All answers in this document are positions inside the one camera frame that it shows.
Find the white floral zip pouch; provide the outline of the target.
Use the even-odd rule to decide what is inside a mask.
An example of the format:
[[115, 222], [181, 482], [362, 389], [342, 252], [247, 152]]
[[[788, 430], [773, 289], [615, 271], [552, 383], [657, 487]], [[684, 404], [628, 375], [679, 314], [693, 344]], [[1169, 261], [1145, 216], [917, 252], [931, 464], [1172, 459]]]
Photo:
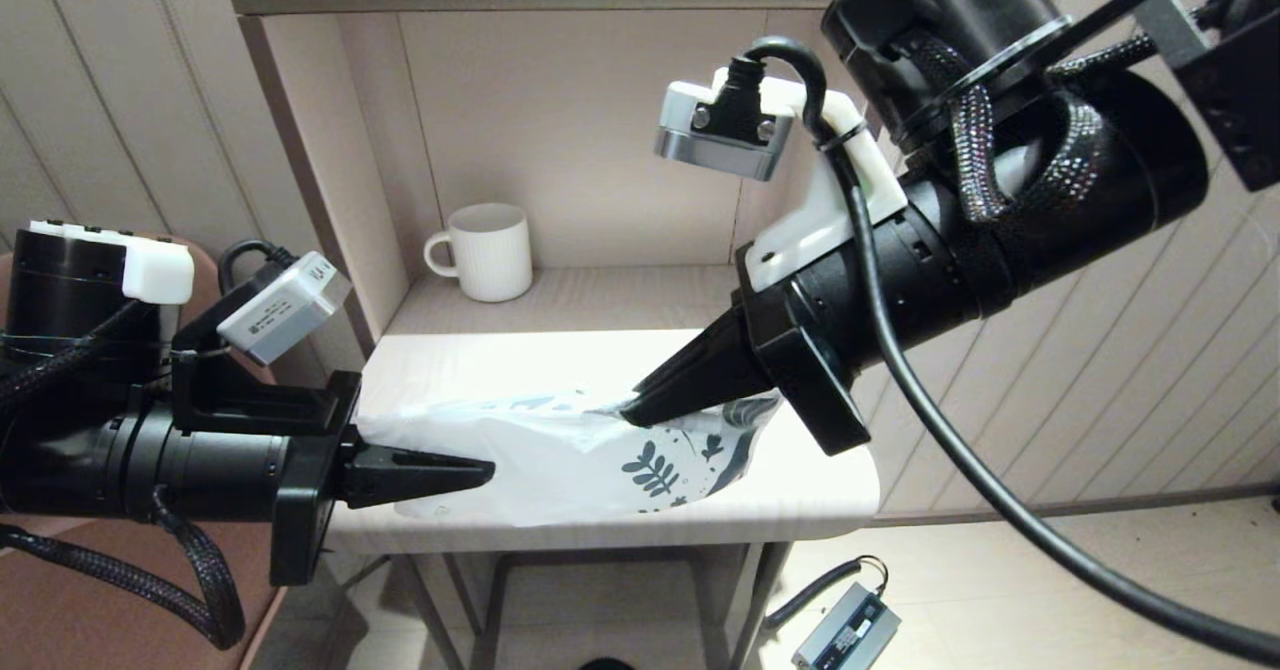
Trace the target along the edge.
[[785, 404], [768, 391], [635, 427], [621, 416], [623, 402], [575, 389], [362, 411], [357, 425], [375, 445], [495, 466], [481, 487], [399, 501], [398, 514], [540, 527], [654, 514], [719, 493], [746, 473]]

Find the light wooden shelf desk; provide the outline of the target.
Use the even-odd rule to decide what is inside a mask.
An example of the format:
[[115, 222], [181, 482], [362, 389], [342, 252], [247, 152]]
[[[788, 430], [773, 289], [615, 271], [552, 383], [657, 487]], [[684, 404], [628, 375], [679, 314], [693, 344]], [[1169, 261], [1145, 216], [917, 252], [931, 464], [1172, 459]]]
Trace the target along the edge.
[[[319, 247], [355, 281], [366, 357], [385, 336], [701, 329], [759, 213], [694, 193], [650, 154], [660, 70], [705, 67], [769, 15], [829, 0], [230, 0]], [[407, 252], [448, 211], [532, 215], [535, 278], [492, 307]]]

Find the brown upholstered chair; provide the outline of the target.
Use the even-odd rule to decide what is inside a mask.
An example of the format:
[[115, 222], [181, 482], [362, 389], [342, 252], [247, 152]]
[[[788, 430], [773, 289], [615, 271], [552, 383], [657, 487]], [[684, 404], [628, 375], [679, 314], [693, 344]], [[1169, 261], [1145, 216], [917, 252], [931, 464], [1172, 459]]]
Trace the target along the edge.
[[[220, 295], [216, 263], [195, 242], [196, 278], [180, 318], [186, 324]], [[0, 254], [0, 329], [6, 328], [13, 252]], [[134, 521], [4, 516], [0, 523], [82, 544], [132, 562], [187, 591], [198, 585], [179, 544]], [[257, 651], [265, 623], [282, 602], [269, 583], [270, 529], [265, 524], [201, 523], [225, 556], [244, 610], [244, 638], [212, 647], [180, 619], [118, 588], [38, 561], [0, 553], [0, 670], [241, 670]]]

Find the white ribbed ceramic mug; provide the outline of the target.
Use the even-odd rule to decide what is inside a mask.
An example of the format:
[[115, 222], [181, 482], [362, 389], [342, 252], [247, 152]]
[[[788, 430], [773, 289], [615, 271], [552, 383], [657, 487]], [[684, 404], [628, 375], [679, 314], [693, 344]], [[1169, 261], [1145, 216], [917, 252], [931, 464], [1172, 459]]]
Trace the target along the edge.
[[434, 274], [457, 281], [465, 297], [502, 304], [532, 286], [529, 219], [521, 208], [483, 202], [461, 208], [422, 247]]

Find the grey power adapter box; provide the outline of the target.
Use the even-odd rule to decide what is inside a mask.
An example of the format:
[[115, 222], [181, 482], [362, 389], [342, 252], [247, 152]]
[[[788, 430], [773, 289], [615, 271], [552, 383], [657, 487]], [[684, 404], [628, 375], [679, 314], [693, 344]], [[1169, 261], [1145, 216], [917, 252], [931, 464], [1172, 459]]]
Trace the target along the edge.
[[900, 625], [879, 594], [855, 583], [797, 647], [791, 664], [796, 670], [872, 670]]

